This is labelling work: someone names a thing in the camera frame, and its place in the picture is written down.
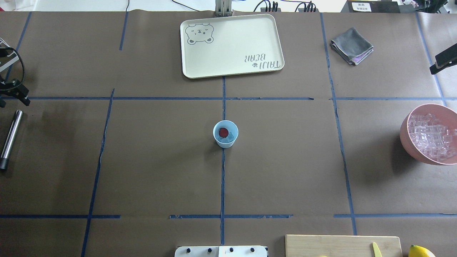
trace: silver cylinder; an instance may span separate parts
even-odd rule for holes
[[[14,113],[10,132],[8,133],[8,137],[6,138],[5,146],[3,147],[3,151],[1,153],[0,170],[6,170],[6,168],[8,167],[8,157],[10,157],[11,148],[13,147],[14,138],[16,137],[17,129],[19,127],[19,123],[21,122],[21,118],[22,118],[22,111],[17,110]]]

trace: label sticker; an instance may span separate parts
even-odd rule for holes
[[[371,12],[370,3],[352,3],[354,11],[369,11]]]

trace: wooden cutting board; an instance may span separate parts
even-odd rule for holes
[[[402,257],[396,236],[286,235],[286,257],[374,257],[376,242],[383,257]]]

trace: yellow knife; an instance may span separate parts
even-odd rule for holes
[[[379,250],[379,247],[377,246],[377,243],[373,242],[373,252],[374,252],[374,257],[383,257],[381,254],[381,251]]]

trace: gray folded cloth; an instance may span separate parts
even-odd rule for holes
[[[349,64],[357,65],[373,52],[373,45],[353,27],[330,42],[332,49]]]

